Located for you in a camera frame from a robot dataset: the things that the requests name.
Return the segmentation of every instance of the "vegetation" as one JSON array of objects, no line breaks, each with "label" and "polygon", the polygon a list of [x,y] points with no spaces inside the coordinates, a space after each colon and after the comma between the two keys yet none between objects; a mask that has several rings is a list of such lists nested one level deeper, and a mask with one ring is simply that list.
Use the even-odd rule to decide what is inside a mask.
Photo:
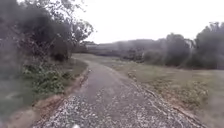
[{"label": "vegetation", "polygon": [[53,94],[63,94],[86,64],[72,49],[93,27],[74,13],[74,0],[0,1],[0,123],[3,116]]},{"label": "vegetation", "polygon": [[30,81],[35,99],[39,100],[53,94],[63,94],[70,81],[80,75],[87,64],[78,60],[59,63],[46,60],[39,63],[39,59],[24,65],[23,77]]},{"label": "vegetation", "polygon": [[223,69],[224,23],[210,23],[195,40],[169,34],[159,40],[130,40],[89,47],[96,55],[197,69]]}]

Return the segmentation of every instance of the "green grass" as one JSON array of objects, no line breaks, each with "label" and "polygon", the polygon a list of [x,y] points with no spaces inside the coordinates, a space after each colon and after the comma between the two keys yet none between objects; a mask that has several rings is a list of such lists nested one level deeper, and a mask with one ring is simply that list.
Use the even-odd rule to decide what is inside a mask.
[{"label": "green grass", "polygon": [[71,80],[81,74],[87,64],[79,60],[68,62],[47,61],[44,64],[26,64],[23,69],[24,79],[30,81],[35,101],[53,94],[63,94]]},{"label": "green grass", "polygon": [[86,67],[86,63],[74,59],[64,63],[33,59],[24,64],[22,72],[12,72],[12,68],[7,65],[2,67],[4,72],[0,72],[0,121],[7,120],[15,111],[40,99],[63,94],[70,81],[79,76]]}]

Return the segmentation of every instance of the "weeds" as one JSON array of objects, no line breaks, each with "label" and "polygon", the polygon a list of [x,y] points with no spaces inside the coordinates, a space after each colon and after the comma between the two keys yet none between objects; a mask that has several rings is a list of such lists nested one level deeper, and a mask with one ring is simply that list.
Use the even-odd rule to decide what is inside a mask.
[{"label": "weeds", "polygon": [[66,63],[36,61],[24,65],[23,76],[30,81],[30,87],[36,95],[35,100],[39,100],[53,94],[63,94],[69,81],[85,68],[86,64],[77,60]]}]

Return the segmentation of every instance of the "white sky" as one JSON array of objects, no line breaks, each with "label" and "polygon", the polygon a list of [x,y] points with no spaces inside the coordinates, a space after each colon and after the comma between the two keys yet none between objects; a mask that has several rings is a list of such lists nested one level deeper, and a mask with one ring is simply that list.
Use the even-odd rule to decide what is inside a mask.
[{"label": "white sky", "polygon": [[195,38],[209,22],[224,21],[222,0],[85,0],[83,15],[98,31],[87,40],[109,43],[158,39],[174,32]]}]

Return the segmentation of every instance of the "paved road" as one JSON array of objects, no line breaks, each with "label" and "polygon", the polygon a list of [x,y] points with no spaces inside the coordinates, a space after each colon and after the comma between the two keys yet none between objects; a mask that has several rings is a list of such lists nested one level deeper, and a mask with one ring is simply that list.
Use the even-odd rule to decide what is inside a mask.
[{"label": "paved road", "polygon": [[88,62],[91,70],[80,90],[49,120],[34,128],[201,128],[129,78]]}]

